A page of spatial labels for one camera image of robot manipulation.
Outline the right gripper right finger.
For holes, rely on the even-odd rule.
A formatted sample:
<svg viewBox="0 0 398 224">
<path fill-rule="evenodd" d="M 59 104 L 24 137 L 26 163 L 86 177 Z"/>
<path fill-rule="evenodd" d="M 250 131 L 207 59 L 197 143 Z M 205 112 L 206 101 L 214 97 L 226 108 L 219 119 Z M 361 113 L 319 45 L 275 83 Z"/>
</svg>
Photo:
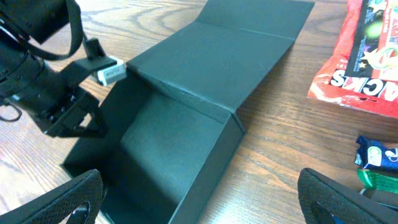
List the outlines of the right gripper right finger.
<svg viewBox="0 0 398 224">
<path fill-rule="evenodd" d="M 306 223 L 397 223 L 397 211 L 311 168 L 301 170 L 297 188 Z"/>
</svg>

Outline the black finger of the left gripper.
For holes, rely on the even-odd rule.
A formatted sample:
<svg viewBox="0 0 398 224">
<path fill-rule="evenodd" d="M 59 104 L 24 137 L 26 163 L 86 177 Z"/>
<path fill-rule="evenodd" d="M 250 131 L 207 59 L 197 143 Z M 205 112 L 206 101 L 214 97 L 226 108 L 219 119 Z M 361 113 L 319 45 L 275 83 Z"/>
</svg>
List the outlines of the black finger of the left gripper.
<svg viewBox="0 0 398 224">
<path fill-rule="evenodd" d="M 60 138 L 103 138 L 108 129 L 97 99 L 80 99 L 51 116 L 46 134 Z"/>
</svg>

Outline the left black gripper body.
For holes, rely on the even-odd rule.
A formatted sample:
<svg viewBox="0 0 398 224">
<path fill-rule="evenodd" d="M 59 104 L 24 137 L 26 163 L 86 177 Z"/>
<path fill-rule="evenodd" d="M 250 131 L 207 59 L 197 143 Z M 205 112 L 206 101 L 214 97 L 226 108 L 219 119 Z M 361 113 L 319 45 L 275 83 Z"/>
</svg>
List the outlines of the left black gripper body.
<svg viewBox="0 0 398 224">
<path fill-rule="evenodd" d="M 6 105 L 18 113 L 26 111 L 46 134 L 51 116 L 56 112 L 80 99 L 96 99 L 79 84 L 91 74 L 112 65 L 116 65 L 116 61 L 110 57 L 83 58 L 55 72 L 43 60 L 28 56 L 6 74 Z"/>
</svg>

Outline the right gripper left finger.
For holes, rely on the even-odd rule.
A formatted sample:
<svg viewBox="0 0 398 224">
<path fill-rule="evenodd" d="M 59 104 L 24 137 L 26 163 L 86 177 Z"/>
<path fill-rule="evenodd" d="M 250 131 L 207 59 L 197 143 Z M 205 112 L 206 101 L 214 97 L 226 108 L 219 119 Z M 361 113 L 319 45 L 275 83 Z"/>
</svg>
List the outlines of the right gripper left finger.
<svg viewBox="0 0 398 224">
<path fill-rule="evenodd" d="M 1 223 L 94 223 L 102 201 L 101 174 L 92 169 L 1 215 Z"/>
</svg>

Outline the black gift box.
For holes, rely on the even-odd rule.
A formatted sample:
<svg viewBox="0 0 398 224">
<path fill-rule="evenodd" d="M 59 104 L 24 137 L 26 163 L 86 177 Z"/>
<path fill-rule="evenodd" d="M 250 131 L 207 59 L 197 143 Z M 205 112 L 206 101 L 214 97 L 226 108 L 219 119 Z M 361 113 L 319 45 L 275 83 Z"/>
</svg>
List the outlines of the black gift box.
<svg viewBox="0 0 398 224">
<path fill-rule="evenodd" d="M 311 1 L 211 0 L 127 62 L 100 106 L 108 133 L 63 166 L 100 171 L 110 223 L 196 223 L 245 135 L 236 112 L 294 44 Z"/>
</svg>

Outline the red Hacks candy bag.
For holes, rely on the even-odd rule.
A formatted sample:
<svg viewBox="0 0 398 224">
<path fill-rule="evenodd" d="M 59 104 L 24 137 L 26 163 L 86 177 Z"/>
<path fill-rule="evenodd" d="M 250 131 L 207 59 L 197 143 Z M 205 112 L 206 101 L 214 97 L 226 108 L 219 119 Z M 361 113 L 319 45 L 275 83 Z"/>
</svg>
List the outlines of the red Hacks candy bag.
<svg viewBox="0 0 398 224">
<path fill-rule="evenodd" d="M 397 81 L 346 76 L 364 0 L 347 2 L 347 15 L 332 56 L 314 76 L 308 97 L 369 113 L 397 117 Z"/>
</svg>

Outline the blue Oreo cookie pack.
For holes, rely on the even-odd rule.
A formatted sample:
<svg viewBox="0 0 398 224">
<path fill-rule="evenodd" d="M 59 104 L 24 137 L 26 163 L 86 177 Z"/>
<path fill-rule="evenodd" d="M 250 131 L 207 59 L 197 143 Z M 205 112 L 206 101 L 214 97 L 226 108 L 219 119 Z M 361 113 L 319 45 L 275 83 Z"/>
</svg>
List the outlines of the blue Oreo cookie pack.
<svg viewBox="0 0 398 224">
<path fill-rule="evenodd" d="M 333 216 L 333 220 L 335 224 L 345 224 L 343 221 L 341 221 L 337 216 Z"/>
</svg>

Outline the Haribo gummy candy bag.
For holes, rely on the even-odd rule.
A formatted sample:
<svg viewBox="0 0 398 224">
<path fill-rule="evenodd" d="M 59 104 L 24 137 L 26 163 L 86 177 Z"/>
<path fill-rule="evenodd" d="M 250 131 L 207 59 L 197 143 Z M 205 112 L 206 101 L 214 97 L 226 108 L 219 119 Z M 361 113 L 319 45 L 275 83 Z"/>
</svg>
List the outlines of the Haribo gummy candy bag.
<svg viewBox="0 0 398 224">
<path fill-rule="evenodd" d="M 397 0 L 364 0 L 346 76 L 397 81 Z"/>
</svg>

